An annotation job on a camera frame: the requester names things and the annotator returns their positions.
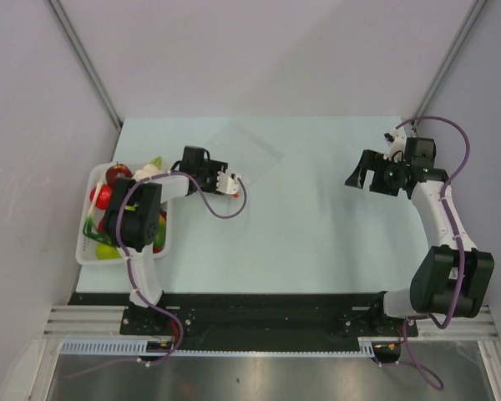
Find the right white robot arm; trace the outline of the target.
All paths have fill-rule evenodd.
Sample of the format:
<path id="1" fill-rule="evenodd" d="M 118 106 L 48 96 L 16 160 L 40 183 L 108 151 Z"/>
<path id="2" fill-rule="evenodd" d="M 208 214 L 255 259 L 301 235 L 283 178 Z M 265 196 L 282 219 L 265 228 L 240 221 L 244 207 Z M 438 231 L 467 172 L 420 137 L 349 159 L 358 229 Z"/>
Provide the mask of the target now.
<path id="1" fill-rule="evenodd" d="M 399 318 L 476 317 L 493 274 L 491 253 L 480 251 L 468 236 L 453 203 L 448 173 L 435 167 L 437 149 L 427 138 L 384 135 L 385 153 L 364 150 L 347 186 L 361 189 L 372 172 L 371 192 L 396 196 L 404 191 L 417 210 L 427 237 L 428 253 L 408 288 L 383 292 L 381 307 L 370 311 L 368 324 L 388 335 Z"/>

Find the clear zip top bag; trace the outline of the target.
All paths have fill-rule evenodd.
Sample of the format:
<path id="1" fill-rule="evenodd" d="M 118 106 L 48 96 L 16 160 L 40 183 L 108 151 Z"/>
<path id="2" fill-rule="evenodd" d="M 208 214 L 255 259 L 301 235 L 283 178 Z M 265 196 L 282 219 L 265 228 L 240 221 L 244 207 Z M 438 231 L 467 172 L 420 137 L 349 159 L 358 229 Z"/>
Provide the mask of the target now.
<path id="1" fill-rule="evenodd" d="M 247 188 L 255 184 L 283 158 L 276 147 L 241 124 L 230 122 L 205 145 L 210 155 L 228 163 L 228 171 L 238 174 Z"/>

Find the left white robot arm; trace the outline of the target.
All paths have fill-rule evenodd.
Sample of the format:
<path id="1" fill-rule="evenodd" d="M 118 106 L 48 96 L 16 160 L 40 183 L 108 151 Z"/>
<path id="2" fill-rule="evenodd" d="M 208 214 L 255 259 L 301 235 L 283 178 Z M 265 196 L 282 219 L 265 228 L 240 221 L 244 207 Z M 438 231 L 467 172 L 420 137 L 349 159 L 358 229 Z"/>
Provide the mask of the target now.
<path id="1" fill-rule="evenodd" d="M 180 159 L 167 169 L 149 164 L 115 180 L 104 212 L 104 235 L 125 263 L 129 305 L 141 310 L 138 322 L 147 332 L 162 332 L 172 316 L 159 306 L 163 289 L 154 272 L 161 205 L 193 194 L 205 201 L 207 194 L 234 195 L 239 190 L 239 176 L 229 172 L 227 162 L 192 145 L 186 145 Z"/>

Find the white cauliflower toy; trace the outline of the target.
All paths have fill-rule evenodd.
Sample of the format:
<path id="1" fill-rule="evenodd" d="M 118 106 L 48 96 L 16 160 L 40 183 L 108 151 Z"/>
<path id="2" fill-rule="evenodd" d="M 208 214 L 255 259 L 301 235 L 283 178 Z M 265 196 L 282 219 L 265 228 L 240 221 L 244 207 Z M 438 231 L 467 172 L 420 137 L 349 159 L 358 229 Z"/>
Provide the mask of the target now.
<path id="1" fill-rule="evenodd" d="M 163 159 L 161 156 L 158 156 L 144 165 L 142 168 L 136 170 L 132 176 L 132 178 L 136 181 L 143 180 L 145 178 L 150 178 L 154 175 L 159 175 L 166 172 L 164 168 Z"/>

